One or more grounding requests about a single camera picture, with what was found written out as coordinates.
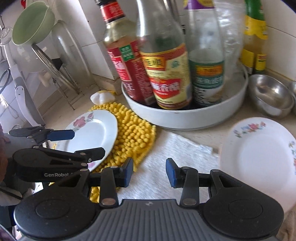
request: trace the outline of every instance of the floral plate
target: floral plate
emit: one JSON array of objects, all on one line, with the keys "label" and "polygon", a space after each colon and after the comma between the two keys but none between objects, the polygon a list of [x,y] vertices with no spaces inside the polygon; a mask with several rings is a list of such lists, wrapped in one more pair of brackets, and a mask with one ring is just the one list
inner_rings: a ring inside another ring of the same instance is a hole
[{"label": "floral plate", "polygon": [[296,140],[279,123],[260,117],[232,127],[220,151],[220,170],[277,200],[296,202]]},{"label": "floral plate", "polygon": [[103,159],[88,163],[88,169],[94,170],[111,152],[117,137],[117,119],[107,110],[94,110],[79,116],[67,126],[75,137],[72,140],[59,141],[56,150],[75,152],[77,150],[103,147]]}]

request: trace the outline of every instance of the vinegar bottle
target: vinegar bottle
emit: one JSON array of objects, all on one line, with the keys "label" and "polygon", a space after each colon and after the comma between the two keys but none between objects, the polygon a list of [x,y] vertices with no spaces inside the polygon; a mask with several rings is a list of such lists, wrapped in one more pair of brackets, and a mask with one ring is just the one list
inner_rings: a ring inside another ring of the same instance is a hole
[{"label": "vinegar bottle", "polygon": [[181,26],[160,0],[137,0],[137,37],[157,104],[179,110],[192,99],[188,54]]},{"label": "vinegar bottle", "polygon": [[127,19],[116,0],[96,0],[96,3],[106,23],[104,44],[127,94],[144,105],[155,103],[138,48],[136,24]]}]

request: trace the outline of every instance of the white round tray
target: white round tray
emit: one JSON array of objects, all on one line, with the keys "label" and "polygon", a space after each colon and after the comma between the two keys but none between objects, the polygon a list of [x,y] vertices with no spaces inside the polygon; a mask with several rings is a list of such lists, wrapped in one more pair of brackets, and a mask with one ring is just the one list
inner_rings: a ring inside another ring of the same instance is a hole
[{"label": "white round tray", "polygon": [[142,119],[166,129],[193,131],[224,122],[242,106],[249,82],[245,67],[243,71],[244,74],[234,73],[233,79],[225,83],[224,101],[194,110],[163,110],[144,106],[127,95],[123,84],[121,84],[121,89],[130,108]]}]

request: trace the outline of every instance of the yellow label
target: yellow label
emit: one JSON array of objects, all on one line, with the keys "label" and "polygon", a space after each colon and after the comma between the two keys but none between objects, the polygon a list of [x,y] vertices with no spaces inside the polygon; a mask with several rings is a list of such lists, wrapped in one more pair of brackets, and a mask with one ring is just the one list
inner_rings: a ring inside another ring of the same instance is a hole
[{"label": "yellow label", "polygon": [[157,103],[178,110],[192,99],[188,53],[185,44],[158,53],[141,53]]},{"label": "yellow label", "polygon": [[266,22],[258,19],[245,16],[245,35],[256,35],[258,38],[267,40],[268,34],[266,30]]},{"label": "yellow label", "polygon": [[241,62],[243,65],[249,67],[249,68],[253,68],[254,66],[254,56],[255,54],[253,52],[250,52],[246,49],[242,50],[242,54],[241,54]]},{"label": "yellow label", "polygon": [[212,0],[197,0],[204,7],[214,7]]},{"label": "yellow label", "polygon": [[183,8],[185,8],[188,5],[188,0],[183,0]]},{"label": "yellow label", "polygon": [[265,70],[266,54],[257,54],[255,69],[258,71]]},{"label": "yellow label", "polygon": [[216,76],[223,73],[223,65],[215,66],[196,66],[196,74],[200,76]]},{"label": "yellow label", "polygon": [[154,68],[159,70],[165,70],[165,58],[145,56],[142,57],[145,68]]}]

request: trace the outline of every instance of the plastic bottle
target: plastic bottle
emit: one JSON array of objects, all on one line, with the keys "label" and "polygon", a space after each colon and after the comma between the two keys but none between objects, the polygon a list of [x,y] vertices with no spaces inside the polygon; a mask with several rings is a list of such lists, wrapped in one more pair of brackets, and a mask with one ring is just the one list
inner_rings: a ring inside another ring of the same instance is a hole
[{"label": "plastic bottle", "polygon": [[188,0],[186,44],[195,102],[201,107],[221,102],[224,49],[212,0]]},{"label": "plastic bottle", "polygon": [[245,0],[246,18],[244,48],[241,62],[249,74],[262,73],[266,66],[266,44],[268,34],[260,0]]},{"label": "plastic bottle", "polygon": [[123,13],[116,0],[96,0],[106,23],[104,44],[126,92],[144,105],[156,102],[144,68],[136,37],[136,24]]},{"label": "plastic bottle", "polygon": [[181,26],[159,0],[137,0],[137,37],[158,105],[186,107],[192,99],[188,54]]}]

